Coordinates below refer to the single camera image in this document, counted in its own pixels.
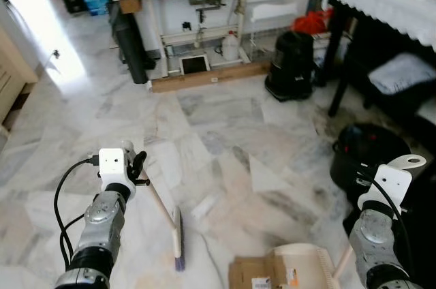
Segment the wooden broom with white cap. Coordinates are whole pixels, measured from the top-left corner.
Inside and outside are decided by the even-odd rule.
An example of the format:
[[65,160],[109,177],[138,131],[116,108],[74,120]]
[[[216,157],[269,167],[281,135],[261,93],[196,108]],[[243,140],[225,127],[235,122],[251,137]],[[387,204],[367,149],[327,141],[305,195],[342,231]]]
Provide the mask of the wooden broom with white cap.
[[[128,166],[127,169],[127,173],[129,176],[129,168],[133,166],[134,156],[138,153],[134,151],[134,145],[132,142],[130,142],[130,140],[122,140],[121,148],[127,149],[129,152],[129,158],[131,159],[131,165]],[[150,186],[137,186],[137,187],[147,188],[151,193],[152,198],[155,199],[156,205],[158,205],[159,208],[161,208],[164,218],[169,223],[172,232],[172,242],[174,243],[175,269],[177,271],[184,271],[186,269],[186,258],[185,258],[183,214],[181,214],[181,209],[178,208],[178,206],[172,206],[172,208],[169,208],[168,205],[165,204],[164,200],[157,192],[157,189],[155,188],[155,184],[153,183],[152,180]]]

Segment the cream plastic dustpan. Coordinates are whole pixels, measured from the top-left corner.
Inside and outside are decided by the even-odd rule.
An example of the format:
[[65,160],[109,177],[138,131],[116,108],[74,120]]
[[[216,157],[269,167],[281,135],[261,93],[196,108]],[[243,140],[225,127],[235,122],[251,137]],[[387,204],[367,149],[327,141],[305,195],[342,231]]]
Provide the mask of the cream plastic dustpan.
[[[386,165],[410,172],[414,170],[414,168],[423,167],[425,164],[426,158],[423,156],[407,154],[395,158]],[[364,178],[369,182],[369,180],[373,179],[373,176],[370,177],[365,174]],[[394,207],[393,204],[390,204],[390,208],[394,213],[393,232],[393,227],[399,226],[401,227],[403,236],[406,237],[407,234],[401,217],[401,211]],[[337,267],[331,263],[330,256],[325,249],[311,245],[310,243],[290,243],[289,245],[272,249],[271,254],[277,255],[285,266],[287,283],[289,284],[288,289],[339,289],[339,283],[335,276],[342,273],[349,258],[354,257],[356,265],[356,257],[351,248],[351,243],[345,250],[345,255],[343,255],[343,259]],[[411,268],[404,268],[406,271],[409,271],[412,279],[414,272]]]

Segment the long brown cardboard box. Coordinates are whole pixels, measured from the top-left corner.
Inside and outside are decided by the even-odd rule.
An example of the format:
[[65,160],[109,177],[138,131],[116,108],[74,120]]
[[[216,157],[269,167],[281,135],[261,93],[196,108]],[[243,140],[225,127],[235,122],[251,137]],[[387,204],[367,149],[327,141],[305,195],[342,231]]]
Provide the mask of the long brown cardboard box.
[[213,83],[240,80],[255,75],[267,74],[271,62],[251,62],[237,65],[236,67],[225,67],[202,73],[185,74],[150,80],[150,91],[152,93],[165,93],[181,89],[192,89],[202,85]]

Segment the white framed tablet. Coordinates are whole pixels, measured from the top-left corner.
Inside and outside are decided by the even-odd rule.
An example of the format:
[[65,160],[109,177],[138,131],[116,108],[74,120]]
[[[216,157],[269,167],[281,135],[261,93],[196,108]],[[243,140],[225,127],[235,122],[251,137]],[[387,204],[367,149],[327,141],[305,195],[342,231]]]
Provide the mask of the white framed tablet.
[[205,53],[203,55],[181,57],[178,59],[178,64],[180,64],[180,71],[183,75],[210,71],[208,55]]

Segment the black suitcase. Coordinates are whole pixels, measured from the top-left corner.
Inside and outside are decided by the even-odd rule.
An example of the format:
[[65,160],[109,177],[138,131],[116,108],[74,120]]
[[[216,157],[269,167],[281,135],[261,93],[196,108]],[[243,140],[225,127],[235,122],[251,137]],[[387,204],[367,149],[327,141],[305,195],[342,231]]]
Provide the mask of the black suitcase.
[[112,2],[108,5],[112,37],[119,46],[119,55],[127,65],[135,84],[143,85],[150,81],[147,70],[155,69],[156,62],[144,49],[139,25],[134,15],[123,14],[121,6]]

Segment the white plastic jug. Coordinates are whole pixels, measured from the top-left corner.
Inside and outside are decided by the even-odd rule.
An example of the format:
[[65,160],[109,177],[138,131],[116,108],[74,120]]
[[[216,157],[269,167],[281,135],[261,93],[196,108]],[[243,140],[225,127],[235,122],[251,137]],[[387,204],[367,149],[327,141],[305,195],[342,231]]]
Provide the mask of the white plastic jug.
[[228,34],[221,41],[221,57],[224,61],[237,61],[239,59],[240,42],[235,31]]

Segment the flat brown cardboard piece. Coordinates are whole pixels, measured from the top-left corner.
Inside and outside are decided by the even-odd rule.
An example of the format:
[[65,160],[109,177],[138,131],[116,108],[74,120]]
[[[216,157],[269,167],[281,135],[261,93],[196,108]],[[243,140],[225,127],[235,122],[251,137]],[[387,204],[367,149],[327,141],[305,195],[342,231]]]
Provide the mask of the flat brown cardboard piece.
[[277,255],[237,257],[228,267],[229,289],[288,289],[283,262]]

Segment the light wooden cabinet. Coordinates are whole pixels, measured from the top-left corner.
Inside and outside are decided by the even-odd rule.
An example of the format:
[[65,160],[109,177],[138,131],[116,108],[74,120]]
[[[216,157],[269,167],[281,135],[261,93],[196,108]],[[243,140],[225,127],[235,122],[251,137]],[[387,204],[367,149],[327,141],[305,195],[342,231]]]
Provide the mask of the light wooden cabinet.
[[40,79],[22,53],[12,36],[0,25],[0,128],[4,128],[3,122],[25,84]]

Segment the black chair under table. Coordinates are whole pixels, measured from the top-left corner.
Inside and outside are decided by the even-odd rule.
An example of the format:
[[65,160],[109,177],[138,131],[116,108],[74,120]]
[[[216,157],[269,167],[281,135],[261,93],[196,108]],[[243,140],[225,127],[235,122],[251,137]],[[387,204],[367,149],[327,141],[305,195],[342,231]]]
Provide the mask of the black chair under table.
[[365,106],[375,105],[381,109],[384,114],[389,115],[389,117],[392,117],[398,122],[417,117],[416,111],[421,103],[430,96],[436,96],[435,79],[417,84],[396,95],[382,95],[382,93],[371,84],[368,78],[368,74],[370,74],[371,71],[387,61],[390,61],[392,58],[395,58],[397,55],[398,53],[395,53],[395,55],[386,58],[377,57],[373,53],[346,53],[345,60],[340,66],[339,71],[337,71],[339,84],[337,85],[336,93],[329,108],[329,115],[333,117],[337,114],[346,88],[352,86],[361,93]]

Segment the white folded cushion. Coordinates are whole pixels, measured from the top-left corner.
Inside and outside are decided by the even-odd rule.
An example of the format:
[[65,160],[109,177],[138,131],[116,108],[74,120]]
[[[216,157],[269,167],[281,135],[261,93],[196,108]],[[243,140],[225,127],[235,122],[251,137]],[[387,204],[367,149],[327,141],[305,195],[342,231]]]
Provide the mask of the white folded cushion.
[[382,95],[396,95],[406,89],[436,78],[436,69],[412,53],[399,53],[368,74]]

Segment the tall black canister vacuum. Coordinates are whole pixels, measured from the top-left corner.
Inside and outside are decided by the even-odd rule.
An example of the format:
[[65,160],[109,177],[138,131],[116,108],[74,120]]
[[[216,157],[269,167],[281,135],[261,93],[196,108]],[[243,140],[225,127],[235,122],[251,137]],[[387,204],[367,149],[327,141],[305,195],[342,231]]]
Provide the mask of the tall black canister vacuum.
[[265,87],[277,101],[303,101],[311,97],[314,71],[313,37],[286,31],[275,40],[275,53]]

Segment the round black vacuum, red buttons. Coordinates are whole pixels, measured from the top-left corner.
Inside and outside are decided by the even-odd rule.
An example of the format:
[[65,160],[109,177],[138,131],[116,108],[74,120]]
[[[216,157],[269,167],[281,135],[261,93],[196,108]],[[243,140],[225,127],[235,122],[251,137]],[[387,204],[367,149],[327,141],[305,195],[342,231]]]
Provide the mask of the round black vacuum, red buttons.
[[351,200],[369,189],[367,180],[358,171],[371,177],[375,173],[369,172],[368,167],[377,168],[410,153],[408,144],[398,134],[371,123],[353,123],[343,128],[332,149],[331,180]]

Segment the red plastic bag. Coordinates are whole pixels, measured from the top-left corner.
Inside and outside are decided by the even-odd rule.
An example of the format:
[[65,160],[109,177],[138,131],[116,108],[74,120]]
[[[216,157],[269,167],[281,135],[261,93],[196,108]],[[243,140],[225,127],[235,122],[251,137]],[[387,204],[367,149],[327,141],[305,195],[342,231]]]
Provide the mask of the red plastic bag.
[[305,33],[309,35],[317,35],[319,33],[327,33],[329,31],[329,22],[333,15],[333,9],[307,12],[306,15],[294,20],[290,25],[290,30],[297,33]]

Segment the black table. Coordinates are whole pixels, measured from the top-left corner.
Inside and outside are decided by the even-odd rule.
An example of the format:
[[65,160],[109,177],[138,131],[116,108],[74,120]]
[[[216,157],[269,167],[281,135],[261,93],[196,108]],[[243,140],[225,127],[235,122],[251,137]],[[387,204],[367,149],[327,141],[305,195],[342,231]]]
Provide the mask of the black table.
[[386,58],[395,53],[410,52],[435,67],[433,47],[423,46],[390,25],[337,0],[329,0],[329,3],[333,9],[328,31],[330,39],[324,53],[323,68],[315,77],[318,83],[323,84],[333,78],[339,80],[337,72],[349,52],[373,53]]

